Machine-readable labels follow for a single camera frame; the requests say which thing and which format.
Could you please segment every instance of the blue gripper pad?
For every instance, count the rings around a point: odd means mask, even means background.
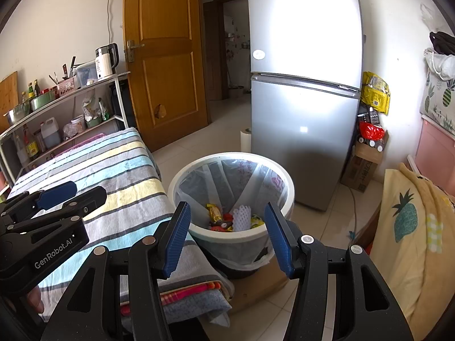
[[[295,272],[293,250],[298,249],[298,245],[285,218],[275,203],[268,203],[266,205],[264,222],[270,240],[272,241],[280,269],[286,274],[286,277],[293,278]]]
[[[181,250],[183,249],[183,244],[187,237],[188,228],[190,227],[191,222],[191,208],[190,205],[186,202],[181,201],[178,204],[177,209],[175,210],[172,220],[176,218],[175,225],[172,228],[172,234],[168,241],[166,247],[166,262],[163,267],[163,274],[169,278],[171,273],[174,272],[177,268],[177,263],[180,258]]]
[[[38,209],[48,210],[76,196],[77,186],[73,181],[62,183],[50,190],[41,192],[38,198]]]

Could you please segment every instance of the trash can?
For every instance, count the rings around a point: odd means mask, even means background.
[[[238,279],[251,275],[274,256],[265,224],[241,232],[209,230],[206,204],[216,204],[222,214],[248,205],[252,214],[262,218],[267,203],[274,201],[290,219],[294,185],[286,170],[270,159],[252,153],[218,153],[178,172],[168,197],[174,206],[180,201],[189,203],[190,234],[215,268],[229,279]]]

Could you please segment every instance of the shelf leg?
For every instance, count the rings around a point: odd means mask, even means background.
[[[13,183],[16,183],[16,177],[13,175],[10,165],[8,164],[8,161],[6,160],[5,153],[3,152],[3,143],[1,141],[0,141],[0,156],[3,160],[3,164],[5,164],[6,171],[10,175],[11,180],[13,181]]]
[[[118,78],[115,78],[115,90],[117,92],[118,103],[120,105],[121,117],[123,118],[123,123],[125,124],[125,129],[128,128],[127,115],[125,114],[125,108],[123,107],[123,101],[121,99],[120,93],[120,84],[118,83]]]

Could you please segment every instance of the yellow stripe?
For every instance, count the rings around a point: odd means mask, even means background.
[[[86,161],[83,161],[82,163],[79,163],[75,166],[65,169],[65,170],[61,171],[60,173],[57,173],[49,178],[46,178],[39,185],[33,186],[33,190],[38,191],[40,189],[40,185],[49,185],[51,183],[55,183],[58,180],[69,177],[70,175],[77,173],[91,165],[99,163],[100,161],[102,161],[104,159],[118,155],[124,151],[128,151],[128,150],[134,149],[136,147],[144,148],[144,144],[140,141],[134,141],[134,142],[130,142],[126,145],[116,147],[115,149],[108,150],[108,151],[101,153],[97,156],[94,156]]]
[[[142,181],[134,186],[128,187],[127,189],[108,195],[106,203],[92,213],[88,214],[84,220],[89,221],[100,214],[121,208],[122,206],[128,205],[158,192],[164,192],[163,185],[159,180],[154,178],[152,180]]]

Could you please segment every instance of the white rim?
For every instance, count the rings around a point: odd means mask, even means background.
[[[262,164],[270,169],[272,169],[276,174],[280,176],[283,181],[287,181],[288,185],[288,197],[284,203],[283,208],[281,209],[281,213],[286,216],[288,212],[291,210],[292,205],[294,203],[294,184],[288,172],[280,166],[278,163],[274,162],[273,160],[267,159],[263,156],[256,155],[254,153],[240,153],[240,152],[232,152],[232,153],[216,153],[214,155],[204,156],[194,162],[188,164],[186,167],[182,168],[172,179],[169,188],[167,189],[167,196],[171,201],[174,208],[176,204],[174,202],[174,189],[177,184],[180,183],[189,173],[191,173],[194,169],[198,168],[204,162],[210,160],[213,161],[220,161],[226,159],[243,159],[243,160],[250,160],[255,163]],[[190,223],[189,228],[190,233],[192,236],[196,238],[203,239],[205,241],[210,242],[221,242],[226,241],[226,243],[235,243],[235,242],[244,242],[254,240],[259,237],[263,237],[267,234],[267,229],[265,225],[261,225],[260,227],[253,228],[251,230],[246,230],[242,232],[215,232],[206,230],[205,228],[201,228],[193,223]]]

